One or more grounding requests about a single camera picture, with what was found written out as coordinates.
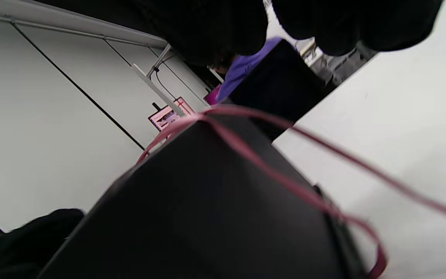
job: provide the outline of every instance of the black fabric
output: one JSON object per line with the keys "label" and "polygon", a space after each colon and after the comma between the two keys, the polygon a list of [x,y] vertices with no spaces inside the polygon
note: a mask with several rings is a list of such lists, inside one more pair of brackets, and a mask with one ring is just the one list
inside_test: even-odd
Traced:
{"label": "black fabric", "polygon": [[[295,49],[282,40],[255,66],[228,99],[296,122],[325,96],[324,82],[304,63]],[[273,141],[284,129],[253,120]]]}
{"label": "black fabric", "polygon": [[131,0],[187,61],[212,65],[222,53],[250,55],[266,41],[261,0]]}
{"label": "black fabric", "polygon": [[0,237],[0,279],[34,279],[84,214],[56,210]]}
{"label": "black fabric", "polygon": [[362,42],[375,51],[426,39],[443,0],[273,0],[276,17],[296,39],[315,37],[324,53],[344,55]]}
{"label": "black fabric", "polygon": [[376,51],[395,51],[426,39],[443,0],[362,0],[363,43]]}
{"label": "black fabric", "polygon": [[[39,0],[163,37],[187,62],[260,50],[268,26],[262,0]],[[296,39],[316,38],[328,55],[361,40],[375,51],[408,48],[432,31],[443,0],[273,0],[281,26]]]}

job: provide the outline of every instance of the black cable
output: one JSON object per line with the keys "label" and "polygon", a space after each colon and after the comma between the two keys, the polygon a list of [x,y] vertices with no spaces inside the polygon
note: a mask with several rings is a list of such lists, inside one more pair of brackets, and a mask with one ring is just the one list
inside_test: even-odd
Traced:
{"label": "black cable", "polygon": [[18,28],[18,26],[16,26],[15,23],[11,23],[11,25],[18,31],[18,33],[20,33],[20,35],[22,35],[22,37],[24,37],[27,42],[29,42],[42,56],[44,56],[44,58],[46,58],[46,60],[48,60],[49,63],[51,63],[51,65],[53,65],[65,78],[67,78],[67,80],[69,80],[80,92],[82,92],[82,94],[84,94],[84,96],[89,99],[89,101],[91,101],[94,106],[96,106],[102,113],[104,113],[104,115],[106,115],[122,132],[124,132],[138,147],[140,147],[142,150],[145,150],[145,148],[138,142],[136,141],[133,136],[131,134],[129,134],[129,132],[127,132],[127,130],[125,130],[112,116],[109,115],[109,113],[107,113],[103,108],[101,108],[101,106],[99,106],[99,104],[94,101],[94,99],[92,99],[92,97],[89,96],[89,94],[87,94],[87,92],[85,92],[78,84],[76,84],[75,81],[73,81],[67,74],[65,74],[65,72],[60,69],[60,67],[58,67],[58,65],[56,65],[36,44],[34,44],[34,42],[32,42],[32,40],[30,40],[29,37],[27,37],[27,35],[25,35],[25,33],[22,32],[22,30],[20,30],[20,28]]}
{"label": "black cable", "polygon": [[161,86],[168,92],[168,94],[170,94],[170,96],[173,98],[173,101],[177,100],[177,98],[175,98],[175,96],[173,96],[173,94],[163,85],[163,83],[160,81],[160,78],[158,76],[158,71],[156,71],[156,79],[158,80],[158,82],[161,84]]}
{"label": "black cable", "polygon": [[173,54],[172,56],[170,56],[170,57],[166,58],[165,60],[161,61],[161,63],[164,63],[164,62],[170,60],[171,58],[173,58],[175,56],[176,56],[176,54]]}
{"label": "black cable", "polygon": [[117,53],[117,55],[119,55],[127,64],[129,64],[129,66],[131,67],[132,65],[124,58],[124,56],[123,55],[121,55],[106,39],[103,39],[107,44],[108,44],[108,46],[110,46],[110,48],[112,49],[112,50],[114,50],[115,51],[115,53]]}

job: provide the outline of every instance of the pink cord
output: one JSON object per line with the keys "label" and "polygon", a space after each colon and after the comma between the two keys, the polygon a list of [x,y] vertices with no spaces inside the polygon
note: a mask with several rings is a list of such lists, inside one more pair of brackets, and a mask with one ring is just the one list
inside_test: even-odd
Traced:
{"label": "pink cord", "polygon": [[297,182],[294,182],[292,179],[286,177],[285,175],[282,175],[282,173],[276,171],[275,169],[268,166],[247,144],[245,141],[243,141],[236,133],[234,133],[232,130],[226,128],[225,126],[218,123],[213,118],[208,117],[209,114],[219,114],[219,115],[233,115],[233,116],[243,116],[243,117],[252,117],[257,119],[262,119],[267,122],[273,123],[278,127],[284,128],[284,129],[292,129],[293,131],[301,134],[305,138],[308,138],[312,140],[313,142],[323,146],[324,148],[331,150],[333,153],[336,153],[337,155],[347,159],[347,161],[350,161],[357,166],[361,167],[362,169],[367,170],[368,172],[372,173],[374,176],[380,178],[384,182],[386,182],[389,186],[393,187],[394,189],[398,190],[408,198],[414,200],[415,202],[421,203],[423,205],[426,205],[429,208],[433,208],[434,210],[437,210],[439,212],[442,212],[443,214],[446,214],[446,205],[443,205],[437,201],[433,201],[430,198],[426,198],[423,195],[418,194],[416,191],[412,190],[407,185],[403,184],[402,182],[398,181],[395,178],[390,177],[389,175],[383,173],[382,171],[378,170],[377,168],[371,166],[369,163],[354,157],[353,155],[349,154],[348,152],[342,150],[341,148],[333,145],[332,143],[328,143],[324,139],[319,138],[318,136],[315,136],[311,132],[308,132],[305,129],[301,129],[298,127],[294,127],[292,122],[289,122],[285,119],[282,119],[280,117],[276,117],[273,115],[269,115],[267,113],[264,113],[262,111],[239,107],[239,106],[229,106],[229,105],[218,105],[215,107],[212,107],[206,111],[203,111],[202,113],[196,114],[196,115],[190,115],[184,118],[181,118],[177,120],[176,122],[170,124],[166,129],[161,131],[161,133],[156,136],[156,138],[147,146],[146,150],[142,153],[141,157],[139,158],[138,162],[142,161],[146,156],[149,150],[156,146],[158,143],[160,143],[163,139],[165,139],[167,136],[174,136],[180,132],[182,132],[185,128],[187,128],[189,125],[196,121],[204,121],[209,123],[213,129],[218,133],[218,135],[231,147],[233,148],[238,154],[240,154],[242,157],[246,158],[247,160],[253,162],[258,168],[260,168],[263,173],[265,173],[270,178],[274,179],[275,181],[279,182],[282,187],[287,189],[287,191],[291,192],[292,194],[296,195],[298,198],[300,198],[303,202],[307,203],[308,205],[311,205],[313,208],[316,208],[317,210],[321,210],[322,212],[325,212],[332,217],[336,217],[340,220],[344,220],[345,222],[352,223],[358,227],[360,227],[362,230],[367,233],[370,238],[376,243],[377,245],[377,261],[372,268],[372,270],[369,272],[369,277],[372,279],[379,278],[381,274],[386,269],[387,265],[387,259],[386,254],[384,252],[383,246],[381,244],[381,240],[377,236],[375,230],[371,228],[365,221],[362,221],[361,219],[358,219],[357,217],[351,216],[349,214],[343,214],[335,207],[328,205],[325,203],[322,198],[316,194],[313,191],[310,191],[306,189],[305,187],[299,185]]}

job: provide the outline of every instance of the person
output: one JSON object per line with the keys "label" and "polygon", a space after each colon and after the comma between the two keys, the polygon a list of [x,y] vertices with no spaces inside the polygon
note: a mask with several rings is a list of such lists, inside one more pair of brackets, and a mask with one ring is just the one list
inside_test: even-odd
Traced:
{"label": "person", "polygon": [[212,65],[216,72],[225,75],[225,81],[221,85],[218,95],[216,95],[216,103],[228,97],[281,40],[278,37],[268,39],[257,53],[249,56],[236,55],[234,53],[220,55],[218,60]]}

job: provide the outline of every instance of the black object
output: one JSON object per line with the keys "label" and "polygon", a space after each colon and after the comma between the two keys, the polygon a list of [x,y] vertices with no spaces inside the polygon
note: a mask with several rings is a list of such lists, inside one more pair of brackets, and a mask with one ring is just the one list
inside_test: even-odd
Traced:
{"label": "black object", "polygon": [[0,235],[0,279],[33,279],[81,221],[80,210],[56,210]]}
{"label": "black object", "polygon": [[361,39],[372,50],[396,51],[426,39],[443,0],[361,0]]}
{"label": "black object", "polygon": [[[282,40],[233,90],[228,100],[296,122],[327,95],[323,88],[324,82]],[[271,141],[285,131],[261,120],[253,122]]]}
{"label": "black object", "polygon": [[161,110],[161,108],[158,106],[158,104],[156,104],[156,103],[152,103],[152,105],[154,106],[154,108],[157,110],[157,111],[160,111]]}
{"label": "black object", "polygon": [[[215,118],[313,191],[251,122]],[[39,279],[365,278],[334,237],[321,212],[197,122],[120,177]]]}

